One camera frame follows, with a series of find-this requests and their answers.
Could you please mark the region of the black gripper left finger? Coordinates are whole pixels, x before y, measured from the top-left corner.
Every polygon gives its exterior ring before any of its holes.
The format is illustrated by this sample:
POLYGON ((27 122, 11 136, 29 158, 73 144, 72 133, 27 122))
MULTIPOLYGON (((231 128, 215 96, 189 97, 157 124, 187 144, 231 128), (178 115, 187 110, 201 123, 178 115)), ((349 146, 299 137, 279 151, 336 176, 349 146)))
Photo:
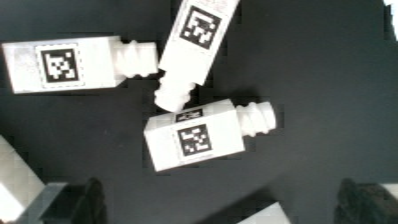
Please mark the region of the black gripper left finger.
POLYGON ((109 224, 104 184, 68 185, 41 215, 43 224, 109 224))

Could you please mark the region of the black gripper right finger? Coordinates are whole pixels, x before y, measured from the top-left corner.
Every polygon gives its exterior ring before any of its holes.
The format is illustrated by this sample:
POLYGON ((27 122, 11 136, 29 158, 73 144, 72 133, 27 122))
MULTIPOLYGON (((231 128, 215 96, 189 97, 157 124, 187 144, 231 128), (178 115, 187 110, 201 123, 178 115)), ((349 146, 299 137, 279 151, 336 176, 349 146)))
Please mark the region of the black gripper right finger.
POLYGON ((398 224, 398 183, 342 181, 335 224, 398 224))

